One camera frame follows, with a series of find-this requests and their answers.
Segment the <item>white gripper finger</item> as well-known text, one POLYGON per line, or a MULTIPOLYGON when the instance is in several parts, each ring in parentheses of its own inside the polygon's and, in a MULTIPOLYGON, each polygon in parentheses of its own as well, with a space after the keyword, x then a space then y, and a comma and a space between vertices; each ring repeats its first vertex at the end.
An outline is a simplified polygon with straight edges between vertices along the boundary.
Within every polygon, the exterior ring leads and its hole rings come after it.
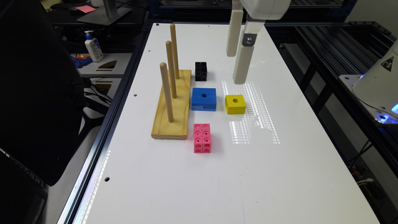
POLYGON ((242 18, 243 18, 243 11, 241 9, 240 10, 233 9, 231 11, 231 18, 229 21, 228 39, 226 46, 226 55, 228 57, 236 56, 242 18))
POLYGON ((245 47, 240 45, 238 47, 236 63, 233 72, 233 81, 235 84, 245 84, 253 52, 254 46, 245 47))

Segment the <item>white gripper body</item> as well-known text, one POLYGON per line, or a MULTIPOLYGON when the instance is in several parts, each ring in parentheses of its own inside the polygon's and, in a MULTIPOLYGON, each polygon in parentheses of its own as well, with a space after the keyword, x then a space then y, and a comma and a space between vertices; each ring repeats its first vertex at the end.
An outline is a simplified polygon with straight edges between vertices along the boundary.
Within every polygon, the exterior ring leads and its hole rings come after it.
POLYGON ((287 12, 291 0, 237 0, 232 1, 232 10, 245 9, 247 21, 243 31, 241 43, 245 47, 255 44, 259 31, 265 21, 279 20, 287 12))

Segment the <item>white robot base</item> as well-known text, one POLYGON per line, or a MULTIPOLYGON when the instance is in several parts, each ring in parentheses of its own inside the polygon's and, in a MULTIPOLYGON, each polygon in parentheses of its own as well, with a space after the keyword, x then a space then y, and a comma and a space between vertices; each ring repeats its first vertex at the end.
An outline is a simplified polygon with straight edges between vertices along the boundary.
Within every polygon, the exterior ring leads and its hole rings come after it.
POLYGON ((397 124, 397 43, 365 74, 339 79, 378 123, 397 124))

